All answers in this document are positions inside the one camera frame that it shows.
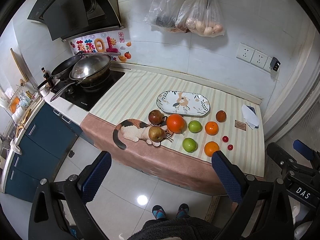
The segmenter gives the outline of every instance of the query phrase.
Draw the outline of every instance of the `calico cat figurine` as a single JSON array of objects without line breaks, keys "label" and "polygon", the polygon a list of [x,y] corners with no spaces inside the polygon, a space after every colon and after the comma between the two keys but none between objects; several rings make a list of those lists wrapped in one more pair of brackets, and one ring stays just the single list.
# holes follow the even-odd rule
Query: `calico cat figurine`
[{"label": "calico cat figurine", "polygon": [[[167,116],[162,118],[162,122],[158,125],[161,127],[167,135],[172,135],[173,133],[167,129]],[[147,144],[153,144],[154,146],[160,146],[160,142],[153,142],[149,138],[149,129],[152,127],[151,124],[147,124],[143,121],[137,119],[127,119],[122,121],[116,126],[113,131],[112,138],[115,144],[122,150],[126,149],[126,145],[119,140],[118,132],[123,134],[125,139],[129,139],[133,142],[139,141],[139,139],[146,141]]]}]

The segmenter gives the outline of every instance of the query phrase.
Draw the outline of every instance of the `pink cloth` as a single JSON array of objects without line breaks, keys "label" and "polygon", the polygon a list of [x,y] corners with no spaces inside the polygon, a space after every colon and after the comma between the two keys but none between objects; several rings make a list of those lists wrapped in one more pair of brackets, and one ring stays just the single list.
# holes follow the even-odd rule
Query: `pink cloth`
[{"label": "pink cloth", "polygon": [[115,126],[92,114],[88,114],[80,126],[97,148],[110,152],[113,159],[124,165],[193,191],[208,195],[226,193],[208,162],[163,146],[148,145],[143,140],[133,142],[119,133],[119,139],[127,145],[126,150],[121,150],[112,139]]}]

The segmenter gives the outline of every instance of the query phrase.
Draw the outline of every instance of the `person's feet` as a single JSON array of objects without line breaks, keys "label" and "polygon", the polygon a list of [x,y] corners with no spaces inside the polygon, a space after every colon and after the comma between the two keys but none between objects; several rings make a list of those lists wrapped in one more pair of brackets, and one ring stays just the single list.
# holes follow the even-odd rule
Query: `person's feet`
[{"label": "person's feet", "polygon": [[176,218],[182,218],[183,216],[188,215],[188,213],[189,213],[189,206],[183,203],[179,206]]},{"label": "person's feet", "polygon": [[164,209],[162,208],[162,206],[155,205],[152,208],[152,213],[153,213],[153,215],[155,216],[156,219],[166,218],[166,214],[165,214]]}]

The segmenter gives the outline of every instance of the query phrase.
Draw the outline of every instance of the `pot lid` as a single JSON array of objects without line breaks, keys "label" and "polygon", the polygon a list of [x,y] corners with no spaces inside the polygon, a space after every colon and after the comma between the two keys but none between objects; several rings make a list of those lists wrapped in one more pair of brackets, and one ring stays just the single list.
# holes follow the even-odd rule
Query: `pot lid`
[{"label": "pot lid", "polygon": [[69,77],[72,80],[89,77],[103,69],[111,61],[109,55],[97,52],[83,53],[82,57],[83,58],[73,66],[70,72]]}]

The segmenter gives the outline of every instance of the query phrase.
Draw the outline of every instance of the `electrical outlet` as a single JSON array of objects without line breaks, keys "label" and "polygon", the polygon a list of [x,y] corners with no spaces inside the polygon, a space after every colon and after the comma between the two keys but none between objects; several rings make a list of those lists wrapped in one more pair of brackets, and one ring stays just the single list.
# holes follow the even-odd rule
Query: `electrical outlet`
[{"label": "electrical outlet", "polygon": [[237,52],[237,58],[242,59],[246,62],[250,62],[253,52],[254,52],[253,48],[240,43],[238,52]]},{"label": "electrical outlet", "polygon": [[269,73],[271,73],[271,69],[270,69],[270,63],[271,63],[272,58],[268,57],[266,64],[264,65],[263,70],[268,71]]},{"label": "electrical outlet", "polygon": [[255,50],[253,53],[253,57],[251,59],[251,64],[256,65],[259,68],[263,68],[267,59],[268,59],[268,55],[258,50]]}]

